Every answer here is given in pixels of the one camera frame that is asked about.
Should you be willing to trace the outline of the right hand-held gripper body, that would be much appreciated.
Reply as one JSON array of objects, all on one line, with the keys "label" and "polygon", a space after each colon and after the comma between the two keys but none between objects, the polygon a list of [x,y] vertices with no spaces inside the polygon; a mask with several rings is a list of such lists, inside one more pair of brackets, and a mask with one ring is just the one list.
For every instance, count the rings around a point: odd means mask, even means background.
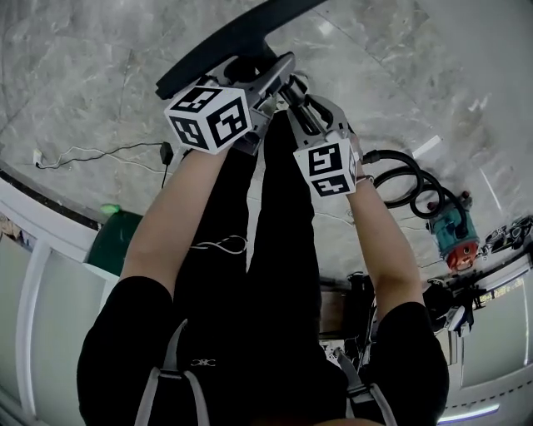
[{"label": "right hand-held gripper body", "polygon": [[356,191],[358,153],[351,144],[351,131],[326,130],[312,136],[308,145],[293,153],[305,182],[318,196],[338,196]]}]

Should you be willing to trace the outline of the red and teal vacuum cleaner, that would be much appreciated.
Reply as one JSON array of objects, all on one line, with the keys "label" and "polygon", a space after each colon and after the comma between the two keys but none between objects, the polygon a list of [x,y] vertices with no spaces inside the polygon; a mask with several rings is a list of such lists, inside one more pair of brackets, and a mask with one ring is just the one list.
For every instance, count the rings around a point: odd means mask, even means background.
[{"label": "red and teal vacuum cleaner", "polygon": [[426,222],[441,258],[453,272],[470,269],[476,260],[480,239],[470,216],[472,197],[463,191],[457,202],[447,199],[442,210]]}]

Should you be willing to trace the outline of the person's right forearm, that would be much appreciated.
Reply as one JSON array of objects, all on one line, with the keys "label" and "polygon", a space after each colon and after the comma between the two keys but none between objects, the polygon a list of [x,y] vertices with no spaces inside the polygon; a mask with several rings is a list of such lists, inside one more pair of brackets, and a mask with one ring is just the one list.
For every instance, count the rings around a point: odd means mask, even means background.
[{"label": "person's right forearm", "polygon": [[347,199],[382,319],[399,305],[424,303],[421,277],[407,238],[361,163],[356,164],[356,180],[356,191]]}]

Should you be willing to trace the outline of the green bin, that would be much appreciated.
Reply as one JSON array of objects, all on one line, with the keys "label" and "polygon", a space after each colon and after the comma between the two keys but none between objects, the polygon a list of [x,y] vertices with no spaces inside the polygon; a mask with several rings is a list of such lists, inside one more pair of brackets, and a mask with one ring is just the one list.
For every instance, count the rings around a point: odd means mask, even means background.
[{"label": "green bin", "polygon": [[142,220],[137,213],[118,210],[98,231],[82,264],[105,280],[117,280],[132,237]]}]

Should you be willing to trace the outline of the white framed glass partition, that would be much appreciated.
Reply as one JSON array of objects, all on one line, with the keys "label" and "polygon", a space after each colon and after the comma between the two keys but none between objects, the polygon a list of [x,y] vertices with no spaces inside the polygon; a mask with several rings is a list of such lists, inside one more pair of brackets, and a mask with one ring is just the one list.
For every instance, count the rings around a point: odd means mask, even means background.
[{"label": "white framed glass partition", "polygon": [[85,426],[77,362],[111,284],[83,264],[100,225],[0,167],[0,408]]}]

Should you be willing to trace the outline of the person's black shirt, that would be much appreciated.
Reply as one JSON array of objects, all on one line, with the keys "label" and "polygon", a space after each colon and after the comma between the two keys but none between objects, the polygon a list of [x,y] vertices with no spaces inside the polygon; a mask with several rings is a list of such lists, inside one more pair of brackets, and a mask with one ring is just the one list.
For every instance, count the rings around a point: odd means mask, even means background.
[{"label": "person's black shirt", "polygon": [[[121,281],[84,340],[77,366],[79,411],[86,426],[134,426],[149,375],[162,366],[173,327],[172,299],[155,280]],[[162,379],[149,426],[249,426],[341,419],[347,378],[312,340],[252,345],[178,346],[184,373]],[[400,305],[380,322],[366,381],[389,404],[397,426],[436,426],[449,392],[449,371],[426,308]]]}]

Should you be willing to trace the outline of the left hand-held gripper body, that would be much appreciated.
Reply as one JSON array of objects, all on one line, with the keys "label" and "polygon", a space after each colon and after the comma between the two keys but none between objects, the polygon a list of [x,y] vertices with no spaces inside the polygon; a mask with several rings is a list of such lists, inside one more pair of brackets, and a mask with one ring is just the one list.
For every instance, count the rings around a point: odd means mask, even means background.
[{"label": "left hand-held gripper body", "polygon": [[233,145],[249,155],[256,155],[273,112],[268,109],[272,95],[260,98],[256,80],[268,71],[260,71],[252,62],[240,58],[240,82],[207,84],[206,75],[178,92],[164,114],[181,144],[209,154],[217,154]]}]

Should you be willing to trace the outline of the person's black trousers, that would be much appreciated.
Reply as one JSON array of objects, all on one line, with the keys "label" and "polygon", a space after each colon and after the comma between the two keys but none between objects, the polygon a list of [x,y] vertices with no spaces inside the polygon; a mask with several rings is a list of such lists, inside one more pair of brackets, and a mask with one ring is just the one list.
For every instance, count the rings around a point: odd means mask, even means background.
[{"label": "person's black trousers", "polygon": [[253,252],[247,254],[247,192],[257,160],[230,150],[177,277],[178,316],[187,321],[181,362],[208,360],[235,369],[310,364],[321,311],[311,193],[294,158],[286,111],[264,142],[265,173]]}]

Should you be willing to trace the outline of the person's left forearm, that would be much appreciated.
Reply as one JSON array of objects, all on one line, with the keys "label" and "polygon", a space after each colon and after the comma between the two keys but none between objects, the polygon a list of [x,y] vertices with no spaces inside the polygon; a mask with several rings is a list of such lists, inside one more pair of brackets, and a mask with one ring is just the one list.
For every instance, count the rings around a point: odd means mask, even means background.
[{"label": "person's left forearm", "polygon": [[174,295],[176,279],[229,150],[191,151],[161,189],[127,249],[119,280],[144,277]]}]

